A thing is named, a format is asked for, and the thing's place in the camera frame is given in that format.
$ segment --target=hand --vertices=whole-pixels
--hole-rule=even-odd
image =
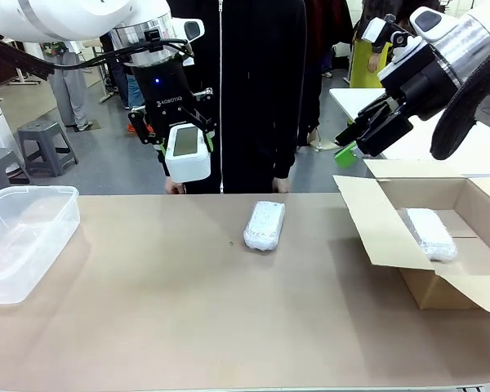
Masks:
[[[166,177],[165,191],[167,194],[185,194],[185,187],[183,184],[174,182],[171,177]]]
[[[291,181],[288,178],[274,178],[272,181],[272,190],[277,194],[290,194]]]
[[[377,66],[379,65],[379,60],[381,59],[381,53],[372,53],[370,60],[368,61],[368,72],[374,74],[377,71]]]

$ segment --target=robotic arm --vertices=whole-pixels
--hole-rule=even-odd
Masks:
[[[190,43],[205,33],[201,20],[172,18],[166,0],[0,0],[0,34],[16,41],[82,41],[109,31],[117,50],[80,65],[54,65],[1,41],[0,60],[46,78],[55,69],[120,59],[132,67],[145,98],[129,114],[141,142],[154,145],[174,181],[209,176],[216,124],[201,111],[212,89],[191,92],[183,68],[194,57]]]
[[[378,77],[385,95],[359,113],[337,142],[377,156],[413,129],[411,116],[427,120],[447,108],[434,132],[431,153],[446,159],[475,125],[474,113],[490,92],[490,3],[460,19],[422,7],[411,17],[417,36],[393,16],[371,22],[363,39],[394,46],[394,59]]]

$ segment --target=gray pants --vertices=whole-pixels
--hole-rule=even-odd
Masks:
[[[57,65],[76,65],[80,59],[76,53],[66,52],[63,55],[50,57],[44,54],[46,61]],[[78,129],[88,124],[86,103],[87,85],[81,69],[75,71],[55,70],[49,75],[49,83],[56,98],[60,117],[66,127],[76,125]]]

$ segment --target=device screen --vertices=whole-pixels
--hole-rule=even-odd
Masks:
[[[176,133],[174,156],[196,154],[198,152],[198,129],[196,127],[182,128]]]

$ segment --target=silver metal ring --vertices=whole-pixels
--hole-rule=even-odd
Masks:
[[[25,17],[31,24],[42,33],[46,34],[48,37],[54,38],[57,41],[68,41],[67,39],[55,34],[51,29],[49,29],[36,15],[34,9],[31,7],[29,0],[18,0],[20,8],[24,12]]]

